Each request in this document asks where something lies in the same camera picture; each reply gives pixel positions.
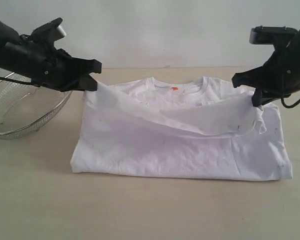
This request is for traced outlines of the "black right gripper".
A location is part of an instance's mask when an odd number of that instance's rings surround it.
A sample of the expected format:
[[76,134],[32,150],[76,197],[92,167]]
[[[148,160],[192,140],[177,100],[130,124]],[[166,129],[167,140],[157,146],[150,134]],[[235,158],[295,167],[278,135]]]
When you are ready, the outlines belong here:
[[300,47],[287,47],[275,52],[260,67],[233,75],[234,88],[256,88],[251,97],[254,107],[264,106],[300,91]]

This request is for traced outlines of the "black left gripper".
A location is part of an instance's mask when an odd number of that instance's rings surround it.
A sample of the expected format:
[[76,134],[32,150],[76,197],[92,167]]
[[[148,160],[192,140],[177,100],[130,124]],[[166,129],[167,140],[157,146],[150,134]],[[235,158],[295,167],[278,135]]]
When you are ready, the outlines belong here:
[[102,73],[102,63],[96,59],[75,58],[62,49],[45,51],[35,43],[4,41],[0,41],[0,68],[30,78],[33,85],[60,92],[95,92],[98,82],[89,74]]

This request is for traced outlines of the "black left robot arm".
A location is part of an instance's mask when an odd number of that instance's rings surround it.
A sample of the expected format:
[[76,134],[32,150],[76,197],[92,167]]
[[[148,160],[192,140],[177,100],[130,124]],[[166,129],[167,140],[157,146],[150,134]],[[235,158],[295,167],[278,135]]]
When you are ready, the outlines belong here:
[[55,42],[66,36],[58,17],[32,31],[19,34],[0,21],[0,69],[30,79],[28,85],[59,92],[96,91],[98,83],[91,73],[101,74],[96,59],[71,56]]

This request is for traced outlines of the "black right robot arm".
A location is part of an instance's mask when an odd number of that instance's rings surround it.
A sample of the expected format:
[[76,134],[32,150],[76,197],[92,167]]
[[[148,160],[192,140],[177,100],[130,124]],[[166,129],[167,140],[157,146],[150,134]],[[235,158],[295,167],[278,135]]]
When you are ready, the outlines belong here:
[[233,87],[254,88],[251,101],[255,107],[283,101],[300,91],[300,30],[256,26],[250,31],[249,42],[272,45],[274,52],[262,66],[235,73],[231,79]]

